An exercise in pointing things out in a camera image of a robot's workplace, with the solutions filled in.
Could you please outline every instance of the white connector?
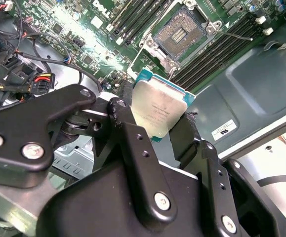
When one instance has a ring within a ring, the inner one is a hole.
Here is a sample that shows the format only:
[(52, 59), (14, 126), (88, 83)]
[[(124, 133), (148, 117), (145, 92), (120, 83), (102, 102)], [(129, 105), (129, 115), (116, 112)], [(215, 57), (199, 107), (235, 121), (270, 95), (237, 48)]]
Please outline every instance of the white connector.
[(265, 16), (261, 16), (259, 18), (256, 19), (257, 24), (261, 25), (266, 21), (266, 17)]
[(273, 29), (272, 29), (271, 27), (268, 28), (268, 29), (264, 29), (264, 30), (262, 31), (262, 33), (263, 33), (264, 35), (267, 35), (267, 36), (269, 36), (272, 32), (273, 32)]
[(3, 9), (4, 11), (11, 11), (13, 9), (13, 1), (7, 0), (4, 4), (6, 4), (6, 7)]

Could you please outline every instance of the motherboard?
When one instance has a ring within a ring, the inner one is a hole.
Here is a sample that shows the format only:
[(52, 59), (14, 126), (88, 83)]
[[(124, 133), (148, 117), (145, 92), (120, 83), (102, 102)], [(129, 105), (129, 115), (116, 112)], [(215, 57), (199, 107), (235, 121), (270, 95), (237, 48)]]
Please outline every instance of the motherboard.
[[(51, 34), (105, 91), (145, 68), (190, 92), (286, 21), (286, 0), (20, 0), (24, 24)], [(17, 17), (17, 12), (9, 12)], [(52, 38), (43, 37), (60, 53)]]

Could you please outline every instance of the red wire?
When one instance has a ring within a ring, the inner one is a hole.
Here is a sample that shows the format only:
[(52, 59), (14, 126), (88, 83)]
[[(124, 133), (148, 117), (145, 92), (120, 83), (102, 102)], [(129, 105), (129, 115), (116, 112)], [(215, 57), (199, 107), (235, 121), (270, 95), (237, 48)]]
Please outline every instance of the red wire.
[(46, 78), (46, 77), (39, 77), (39, 78), (36, 78), (34, 81), (38, 82), (39, 80), (46, 80), (46, 81), (50, 82), (50, 79)]

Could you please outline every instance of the capacitor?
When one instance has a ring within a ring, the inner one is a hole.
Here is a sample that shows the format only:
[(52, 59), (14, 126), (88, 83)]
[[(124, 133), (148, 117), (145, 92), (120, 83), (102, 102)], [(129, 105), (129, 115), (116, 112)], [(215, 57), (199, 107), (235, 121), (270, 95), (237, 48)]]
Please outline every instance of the capacitor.
[(286, 6), (284, 6), (283, 4), (280, 6), (276, 6), (276, 11), (278, 12), (283, 12), (285, 10)]
[(80, 18), (81, 18), (81, 14), (79, 13), (79, 12), (74, 12), (74, 14), (73, 14), (73, 19), (75, 20), (75, 21), (78, 21)]
[(249, 12), (254, 12), (254, 11), (256, 10), (256, 7), (255, 7), (254, 5), (248, 5), (248, 6), (247, 6), (247, 10), (248, 10)]
[(280, 6), (282, 3), (281, 3), (281, 1), (280, 0), (273, 0), (272, 1), (272, 5), (273, 6)]
[(32, 23), (33, 21), (34, 21), (34, 17), (33, 17), (33, 16), (27, 16), (27, 17), (24, 18), (24, 22), (25, 22), (25, 23), (30, 24), (30, 23)]
[(108, 90), (110, 90), (112, 88), (112, 86), (110, 84), (105, 84), (105, 86)]

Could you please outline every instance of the wire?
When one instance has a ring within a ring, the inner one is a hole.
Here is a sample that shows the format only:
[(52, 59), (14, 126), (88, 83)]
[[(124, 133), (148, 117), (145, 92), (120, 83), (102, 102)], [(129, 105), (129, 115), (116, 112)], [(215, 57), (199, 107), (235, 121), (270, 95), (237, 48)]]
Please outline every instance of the wire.
[(243, 37), (243, 36), (235, 35), (235, 34), (228, 33), (228, 32), (223, 32), (223, 31), (216, 31), (216, 32), (227, 35), (227, 36), (233, 36), (241, 40), (253, 41), (253, 38), (249, 38), (249, 37)]
[(22, 36), (23, 36), (23, 19), (22, 19), (22, 10), (21, 10), (21, 7), (20, 7), (20, 4), (18, 2), (18, 0), (13, 0), (14, 3), (16, 4), (16, 7), (18, 9), (18, 14), (19, 14), (19, 18), (20, 18), (20, 29), (19, 29), (19, 42), (18, 42), (18, 45), (17, 47), (15, 48), (15, 50), (18, 50), (19, 47), (20, 47), (20, 44), (21, 44), (21, 41), (22, 39), (24, 39)]
[(53, 40), (57, 41), (57, 42), (60, 44), (60, 46), (62, 46), (62, 48), (65, 50), (65, 53), (66, 53), (66, 55), (67, 55), (66, 60), (67, 60), (67, 61), (70, 60), (71, 57), (70, 57), (70, 54), (69, 54), (67, 48), (66, 48), (65, 45), (64, 45), (61, 41), (59, 41), (56, 37), (54, 37), (54, 36), (52, 36), (52, 35), (50, 35), (50, 34), (47, 34), (47, 33), (29, 33), (29, 34), (27, 34), (26, 36), (22, 37), (22, 39), (25, 39), (25, 38), (28, 38), (28, 37), (31, 37), (31, 36), (47, 36), (47, 37), (50, 37), (50, 38), (52, 38)]
[[(32, 40), (32, 48), (33, 48), (33, 51), (34, 51), (35, 55), (36, 55), (37, 57), (41, 57), (40, 54), (39, 54), (39, 52), (38, 52), (38, 50), (36, 49), (36, 40), (35, 40), (35, 39)], [(46, 71), (47, 71), (48, 73), (51, 73), (51, 72), (52, 72), (50, 66), (49, 66), (46, 62), (42, 62), (42, 64), (43, 64), (43, 66), (45, 67), (45, 69), (46, 69)]]
[(83, 70), (83, 69), (81, 69), (81, 68), (79, 68), (79, 67), (76, 67), (76, 66), (71, 65), (71, 64), (66, 64), (66, 63), (64, 63), (64, 62), (57, 61), (57, 60), (35, 57), (35, 56), (32, 56), (32, 55), (30, 55), (30, 54), (26, 54), (26, 53), (19, 53), (19, 54), (22, 55), (22, 57), (24, 57), (24, 58), (28, 58), (28, 59), (32, 59), (32, 60), (37, 60), (37, 61), (41, 61), (41, 62), (47, 62), (47, 63), (58, 64), (58, 65), (62, 65), (62, 66), (66, 66), (66, 67), (75, 69), (75, 70), (77, 70), (78, 72), (85, 74), (85, 75), (86, 75), (87, 77), (89, 77), (94, 83), (96, 83), (99, 92), (102, 91), (102, 88), (101, 88), (101, 85), (100, 85), (98, 79), (95, 78), (94, 75), (92, 75), (91, 73), (89, 73), (89, 72), (87, 72), (87, 71), (85, 71), (85, 70)]
[(12, 104), (10, 104), (10, 105), (2, 106), (2, 107), (0, 107), (0, 111), (1, 111), (1, 110), (5, 110), (5, 109), (8, 109), (8, 108), (11, 108), (11, 107), (13, 107), (13, 106), (15, 106), (15, 105), (18, 105), (18, 104), (21, 104), (21, 101), (14, 102), (14, 103), (12, 103)]

